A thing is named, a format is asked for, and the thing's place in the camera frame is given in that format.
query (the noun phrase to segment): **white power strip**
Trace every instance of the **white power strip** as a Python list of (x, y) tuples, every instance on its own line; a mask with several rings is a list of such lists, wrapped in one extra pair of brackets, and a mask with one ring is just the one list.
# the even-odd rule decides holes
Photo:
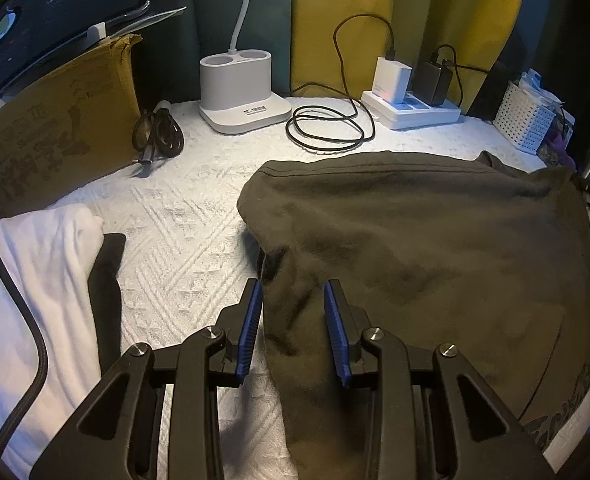
[(405, 130), (436, 124), (456, 123), (461, 110), (449, 101), (441, 106), (429, 106), (411, 92), (406, 92), (402, 103), (390, 104), (372, 91), (365, 91), (361, 101), (369, 108), (381, 124), (390, 130)]

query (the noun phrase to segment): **metal screw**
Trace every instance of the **metal screw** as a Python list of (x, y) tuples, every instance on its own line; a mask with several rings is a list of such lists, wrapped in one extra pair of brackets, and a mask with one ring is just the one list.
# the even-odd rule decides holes
[(133, 357), (139, 357), (140, 355), (146, 354), (149, 346), (146, 343), (136, 343), (129, 349), (129, 354)]
[(215, 339), (221, 335), (221, 329), (215, 325), (210, 325), (201, 331), (201, 334), (206, 339)]
[(372, 326), (366, 329), (365, 335), (371, 341), (379, 341), (384, 337), (384, 331), (376, 326)]
[(454, 357), (457, 355), (457, 347), (450, 343), (443, 343), (440, 345), (440, 354), (444, 357)]

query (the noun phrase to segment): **plug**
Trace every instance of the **plug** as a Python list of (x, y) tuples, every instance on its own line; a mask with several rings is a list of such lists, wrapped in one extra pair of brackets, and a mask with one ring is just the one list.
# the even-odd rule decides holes
[(411, 70), (404, 63), (378, 57), (373, 93), (390, 104), (402, 103), (406, 97)]

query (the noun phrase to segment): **bed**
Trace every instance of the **bed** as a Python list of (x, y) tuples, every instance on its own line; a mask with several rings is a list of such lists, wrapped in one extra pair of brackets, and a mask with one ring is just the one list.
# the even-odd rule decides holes
[[(320, 99), (293, 99), (319, 104)], [(338, 109), (347, 104), (326, 100)], [(173, 106), (184, 130), (184, 152), (150, 168), (130, 166), (94, 181), (57, 205), (85, 203), (104, 219), (105, 232), (122, 232), (127, 246), (118, 281), (122, 289), (122, 349), (138, 341), (153, 348), (180, 343), (215, 321), (255, 276), (258, 247), (237, 213), (244, 183), (269, 159), (309, 162), (329, 156), (290, 142), (283, 124), (242, 136), (215, 133), (198, 104)], [(328, 126), (310, 123), (311, 130)], [(544, 164), (519, 152), (488, 123), (456, 124), (394, 132), (377, 124), (364, 151), (425, 152), (473, 160), (482, 150), (524, 171)], [(271, 383), (260, 327), (251, 374), (238, 390), (219, 392), (219, 425), (226, 478), (279, 480), (297, 476), (285, 444), (278, 393)], [(166, 478), (169, 402), (165, 404), (159, 478)], [(544, 453), (555, 470), (590, 426), (590, 389), (578, 410)]]

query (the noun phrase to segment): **blue gripper pad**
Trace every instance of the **blue gripper pad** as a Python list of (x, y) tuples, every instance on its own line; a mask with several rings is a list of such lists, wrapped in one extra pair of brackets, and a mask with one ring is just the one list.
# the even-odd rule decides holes
[(257, 327), (259, 326), (259, 316), (262, 312), (262, 298), (262, 284), (259, 280), (255, 280), (237, 346), (235, 375), (240, 384), (242, 384), (251, 369), (251, 359), (253, 357), (253, 348), (255, 347)]
[(349, 363), (349, 347), (342, 314), (340, 313), (337, 298), (330, 282), (324, 285), (324, 313), (326, 314), (326, 327), (333, 351), (335, 371), (342, 381), (342, 386), (348, 386), (352, 373)]

